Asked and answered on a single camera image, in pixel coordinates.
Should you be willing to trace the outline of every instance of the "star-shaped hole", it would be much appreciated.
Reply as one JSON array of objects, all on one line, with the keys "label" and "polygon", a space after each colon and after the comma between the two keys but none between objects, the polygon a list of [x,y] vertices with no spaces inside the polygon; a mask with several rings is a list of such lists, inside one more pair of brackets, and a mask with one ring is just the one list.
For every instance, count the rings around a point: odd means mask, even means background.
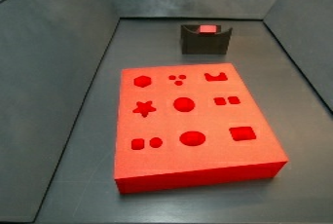
[{"label": "star-shaped hole", "polygon": [[153,106],[153,101],[147,101],[146,103],[143,102],[137,102],[137,109],[133,110],[134,113],[141,113],[142,117],[146,118],[149,116],[150,112],[157,111],[157,108]]}]

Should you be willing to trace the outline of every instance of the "gray floor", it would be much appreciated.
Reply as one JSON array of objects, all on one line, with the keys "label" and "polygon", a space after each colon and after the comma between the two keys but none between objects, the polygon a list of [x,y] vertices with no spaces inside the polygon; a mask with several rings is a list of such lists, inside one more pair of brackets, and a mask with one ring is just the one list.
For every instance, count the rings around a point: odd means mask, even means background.
[{"label": "gray floor", "polygon": [[[183,56],[179,24],[234,27],[226,56]],[[119,72],[232,62],[290,158],[273,180],[121,196],[113,180]],[[38,222],[332,222],[333,118],[260,21],[127,19],[81,112]]]}]

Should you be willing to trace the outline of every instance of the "red block inside bin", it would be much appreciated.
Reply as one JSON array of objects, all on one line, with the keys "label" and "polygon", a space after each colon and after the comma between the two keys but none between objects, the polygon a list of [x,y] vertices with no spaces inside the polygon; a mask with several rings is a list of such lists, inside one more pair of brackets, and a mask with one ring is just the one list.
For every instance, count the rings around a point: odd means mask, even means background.
[{"label": "red block inside bin", "polygon": [[217,26],[216,25],[201,25],[200,26],[200,33],[216,34],[217,33]]}]

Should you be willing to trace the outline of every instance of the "red box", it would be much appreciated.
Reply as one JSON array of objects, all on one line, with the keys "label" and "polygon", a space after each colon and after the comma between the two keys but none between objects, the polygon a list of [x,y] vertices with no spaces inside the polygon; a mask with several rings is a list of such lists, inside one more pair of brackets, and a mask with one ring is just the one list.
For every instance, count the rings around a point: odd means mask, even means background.
[{"label": "red box", "polygon": [[273,177],[286,154],[229,63],[125,69],[121,193]]},{"label": "red box", "polygon": [[217,26],[216,25],[201,25],[200,26],[200,33],[201,34],[216,34],[217,33]]}]

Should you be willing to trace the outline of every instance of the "red foam block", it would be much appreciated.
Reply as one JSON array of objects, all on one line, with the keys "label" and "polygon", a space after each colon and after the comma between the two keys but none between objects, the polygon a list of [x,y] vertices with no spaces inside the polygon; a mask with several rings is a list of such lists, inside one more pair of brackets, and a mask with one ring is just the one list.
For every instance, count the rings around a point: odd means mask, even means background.
[{"label": "red foam block", "polygon": [[122,71],[115,155],[121,193],[270,178],[286,163],[232,64]]},{"label": "red foam block", "polygon": [[216,25],[201,25],[200,26],[200,33],[216,34],[217,33],[217,26]]}]

